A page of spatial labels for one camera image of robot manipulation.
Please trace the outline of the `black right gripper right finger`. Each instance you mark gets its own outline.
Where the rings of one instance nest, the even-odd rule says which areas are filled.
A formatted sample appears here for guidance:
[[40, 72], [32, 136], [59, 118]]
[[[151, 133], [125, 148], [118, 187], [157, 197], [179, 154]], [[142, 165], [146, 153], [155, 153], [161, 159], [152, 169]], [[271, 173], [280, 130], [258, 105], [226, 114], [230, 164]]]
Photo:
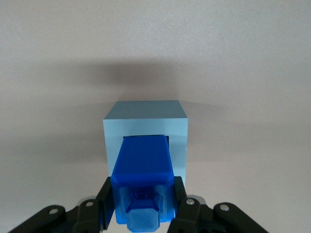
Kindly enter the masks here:
[[187, 195], [180, 176], [170, 177], [168, 195], [173, 201], [174, 218], [170, 221], [169, 233], [267, 233], [268, 229], [253, 219], [243, 208], [220, 202], [210, 208], [198, 198]]

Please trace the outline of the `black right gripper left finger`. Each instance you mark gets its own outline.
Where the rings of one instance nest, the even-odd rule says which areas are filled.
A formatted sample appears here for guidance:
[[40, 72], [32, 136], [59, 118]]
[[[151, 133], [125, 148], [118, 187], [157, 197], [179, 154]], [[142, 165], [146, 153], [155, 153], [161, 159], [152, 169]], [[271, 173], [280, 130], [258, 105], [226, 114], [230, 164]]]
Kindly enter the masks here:
[[47, 206], [13, 228], [12, 233], [101, 233], [108, 229], [115, 210], [111, 178], [107, 177], [97, 196], [66, 211]]

